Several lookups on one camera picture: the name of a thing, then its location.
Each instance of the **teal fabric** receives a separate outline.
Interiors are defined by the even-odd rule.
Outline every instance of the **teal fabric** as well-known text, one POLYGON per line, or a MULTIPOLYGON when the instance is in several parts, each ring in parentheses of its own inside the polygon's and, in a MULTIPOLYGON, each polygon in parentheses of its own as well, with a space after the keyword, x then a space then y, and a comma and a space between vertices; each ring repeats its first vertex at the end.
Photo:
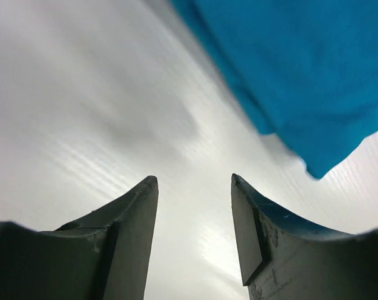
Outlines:
POLYGON ((378 130, 378 0, 171 1, 258 131, 315 178, 378 130))

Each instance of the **shiny white surface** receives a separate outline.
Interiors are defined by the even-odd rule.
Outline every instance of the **shiny white surface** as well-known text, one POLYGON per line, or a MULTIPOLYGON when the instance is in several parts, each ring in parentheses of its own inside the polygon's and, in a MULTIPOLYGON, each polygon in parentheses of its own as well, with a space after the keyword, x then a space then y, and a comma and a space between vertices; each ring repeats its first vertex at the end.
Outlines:
POLYGON ((153 174, 146 299, 248 299, 233 172, 317 223, 378 226, 378 133, 312 180, 256 133, 164 0, 0 0, 0 220, 52 230, 153 174))

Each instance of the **white surface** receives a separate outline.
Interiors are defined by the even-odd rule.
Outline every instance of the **white surface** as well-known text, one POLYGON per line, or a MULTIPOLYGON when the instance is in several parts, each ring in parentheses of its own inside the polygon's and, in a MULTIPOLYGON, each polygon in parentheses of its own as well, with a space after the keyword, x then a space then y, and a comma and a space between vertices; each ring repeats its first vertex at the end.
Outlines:
POLYGON ((378 226, 378 134, 312 180, 256 133, 164 0, 0 0, 0 220, 55 229, 153 174, 146 299, 248 299, 232 172, 317 223, 378 226))

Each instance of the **cloth fold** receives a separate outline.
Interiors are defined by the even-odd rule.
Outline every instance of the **cloth fold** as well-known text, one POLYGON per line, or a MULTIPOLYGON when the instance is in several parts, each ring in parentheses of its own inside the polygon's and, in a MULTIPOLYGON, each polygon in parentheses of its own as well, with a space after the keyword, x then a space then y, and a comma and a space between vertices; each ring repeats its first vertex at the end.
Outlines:
POLYGON ((322 178, 378 130, 378 0, 171 0, 261 134, 322 178))

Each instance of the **towel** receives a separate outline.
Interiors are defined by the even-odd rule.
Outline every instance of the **towel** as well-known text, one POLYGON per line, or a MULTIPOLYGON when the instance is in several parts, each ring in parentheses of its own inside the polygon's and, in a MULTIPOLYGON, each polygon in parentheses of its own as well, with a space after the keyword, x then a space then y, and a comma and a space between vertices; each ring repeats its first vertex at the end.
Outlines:
POLYGON ((171 0, 261 134, 322 178, 378 130, 378 0, 171 0))

